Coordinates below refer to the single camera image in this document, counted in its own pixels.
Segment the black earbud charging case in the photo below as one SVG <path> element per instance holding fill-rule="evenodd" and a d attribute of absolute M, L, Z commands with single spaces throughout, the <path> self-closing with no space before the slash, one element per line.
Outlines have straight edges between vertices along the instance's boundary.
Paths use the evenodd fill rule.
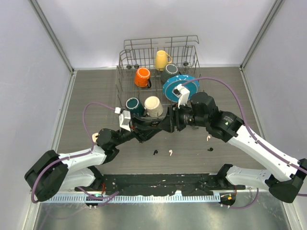
<path fill-rule="evenodd" d="M 161 122 L 160 121 L 152 121 L 151 126 L 152 127 L 157 127 Z"/>

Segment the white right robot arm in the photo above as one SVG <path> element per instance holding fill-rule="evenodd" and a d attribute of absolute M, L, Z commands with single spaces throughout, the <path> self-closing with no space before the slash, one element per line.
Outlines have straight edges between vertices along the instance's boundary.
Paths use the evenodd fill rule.
<path fill-rule="evenodd" d="M 222 189 L 244 185 L 267 190 L 275 198 L 292 203 L 307 175 L 307 160 L 295 159 L 258 136 L 238 116 L 220 111 L 214 99 L 205 92 L 192 95 L 191 106 L 168 107 L 159 127 L 169 133 L 186 126 L 205 127 L 214 138 L 239 148 L 262 166 L 263 170 L 245 169 L 224 164 L 217 176 Z"/>

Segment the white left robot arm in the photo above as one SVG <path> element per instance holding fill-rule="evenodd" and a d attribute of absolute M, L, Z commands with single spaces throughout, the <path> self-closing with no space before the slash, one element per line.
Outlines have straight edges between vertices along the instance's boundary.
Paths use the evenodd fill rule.
<path fill-rule="evenodd" d="M 101 129 L 92 146 L 72 153 L 58 154 L 53 149 L 46 151 L 26 172 L 24 179 L 31 188 L 33 203 L 47 201 L 61 189 L 78 186 L 91 191 L 101 188 L 102 179 L 97 165 L 109 163 L 118 155 L 117 146 L 132 139 L 140 143 L 167 129 L 168 118 L 146 119 L 132 116 L 127 120 L 119 116 L 120 128 Z"/>

